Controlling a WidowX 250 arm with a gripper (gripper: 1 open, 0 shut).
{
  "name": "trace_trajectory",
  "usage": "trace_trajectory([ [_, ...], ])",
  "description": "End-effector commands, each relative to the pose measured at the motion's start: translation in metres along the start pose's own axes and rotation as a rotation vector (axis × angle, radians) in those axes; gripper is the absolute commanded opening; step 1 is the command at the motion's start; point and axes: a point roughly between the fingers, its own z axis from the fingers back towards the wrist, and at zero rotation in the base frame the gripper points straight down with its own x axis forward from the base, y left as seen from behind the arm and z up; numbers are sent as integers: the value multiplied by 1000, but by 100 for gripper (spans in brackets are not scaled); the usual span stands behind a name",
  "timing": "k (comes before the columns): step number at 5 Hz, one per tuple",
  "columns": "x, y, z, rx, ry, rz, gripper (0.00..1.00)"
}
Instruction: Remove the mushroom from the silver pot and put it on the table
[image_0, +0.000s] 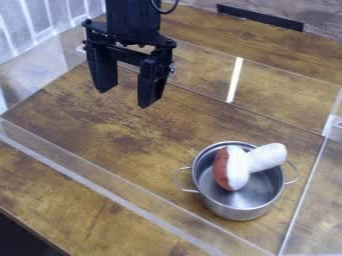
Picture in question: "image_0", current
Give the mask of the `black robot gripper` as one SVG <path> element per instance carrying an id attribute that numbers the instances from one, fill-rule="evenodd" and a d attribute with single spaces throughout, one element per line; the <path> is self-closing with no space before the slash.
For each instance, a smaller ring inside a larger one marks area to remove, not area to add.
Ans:
<path id="1" fill-rule="evenodd" d="M 105 21 L 87 19 L 84 50 L 96 90 L 117 85 L 117 61 L 140 65 L 138 104 L 152 105 L 163 96 L 175 41 L 160 34 L 162 0 L 105 0 Z"/>

